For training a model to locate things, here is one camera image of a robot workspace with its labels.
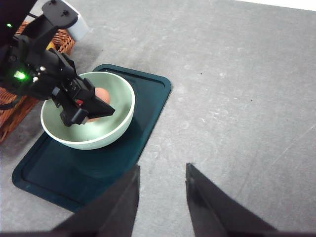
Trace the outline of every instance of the woven basket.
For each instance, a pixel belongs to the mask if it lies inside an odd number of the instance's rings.
[[[23,22],[17,34],[22,33],[28,22]],[[59,52],[71,54],[75,41],[69,36],[66,30],[58,30],[52,42]],[[0,104],[12,102],[16,95],[0,88]],[[29,111],[38,103],[38,100],[31,96],[22,96],[21,100],[13,109],[0,110],[0,143],[19,125]]]

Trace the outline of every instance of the ceramic bowl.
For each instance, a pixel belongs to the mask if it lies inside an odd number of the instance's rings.
[[[122,77],[108,72],[90,72],[80,75],[88,78],[95,87],[108,90],[111,106],[116,110],[112,116],[99,118],[86,124],[66,127],[52,100],[44,102],[40,120],[46,133],[56,141],[75,149],[92,150],[116,141],[127,130],[134,113],[135,94],[131,85]]]

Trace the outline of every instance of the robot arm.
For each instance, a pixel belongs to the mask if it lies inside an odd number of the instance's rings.
[[[0,29],[5,31],[0,39],[0,86],[18,96],[51,98],[57,107],[63,107],[60,117],[65,126],[112,115],[115,110],[95,96],[94,86],[77,75],[67,54],[53,48],[46,50],[58,29],[67,29],[77,22],[78,13],[62,0],[50,0],[43,5],[40,17],[21,35],[14,35],[36,0],[2,2],[5,6],[0,6],[4,12]]]

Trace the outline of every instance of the gray carpet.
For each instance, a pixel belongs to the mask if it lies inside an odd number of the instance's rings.
[[[111,63],[173,83],[139,161],[133,236],[194,236],[187,162],[276,228],[316,232],[314,12],[231,0],[69,2],[91,26],[73,50],[79,73]],[[49,230],[71,215],[11,182],[41,133],[37,106],[1,145],[2,231]]]

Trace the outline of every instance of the bowl rim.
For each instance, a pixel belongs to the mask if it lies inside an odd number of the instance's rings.
[[[109,72],[87,72],[87,73],[82,73],[80,74],[79,76],[82,76],[82,75],[88,75],[88,74],[110,74],[110,75],[114,75],[116,76],[118,79],[122,80],[126,85],[127,87],[129,88],[130,92],[131,92],[131,95],[132,95],[132,103],[131,103],[131,106],[130,106],[130,109],[127,113],[127,116],[124,118],[124,120],[115,128],[113,129],[112,131],[110,131],[109,133],[101,136],[101,137],[98,137],[98,138],[94,138],[94,139],[91,139],[91,140],[87,140],[87,141],[81,141],[81,142],[72,142],[72,141],[68,141],[68,140],[63,140],[63,139],[60,139],[56,136],[54,136],[48,129],[47,127],[45,126],[45,123],[44,123],[44,120],[43,120],[43,109],[45,107],[45,104],[47,102],[47,100],[43,103],[42,107],[41,107],[41,110],[40,110],[40,122],[41,122],[41,125],[44,129],[44,131],[50,136],[52,137],[54,140],[58,141],[58,142],[61,142],[61,143],[65,143],[65,144],[69,144],[69,145],[87,145],[87,144],[92,144],[92,143],[95,143],[95,142],[98,142],[100,140],[103,140],[109,136],[111,136],[113,133],[117,132],[118,130],[120,130],[125,124],[126,122],[128,121],[128,119],[134,114],[134,107],[135,107],[135,93],[134,93],[134,90],[132,88],[132,86],[128,83],[127,80],[125,80],[124,78],[122,78],[121,76],[117,75],[117,74],[114,74],[114,73],[109,73]]]

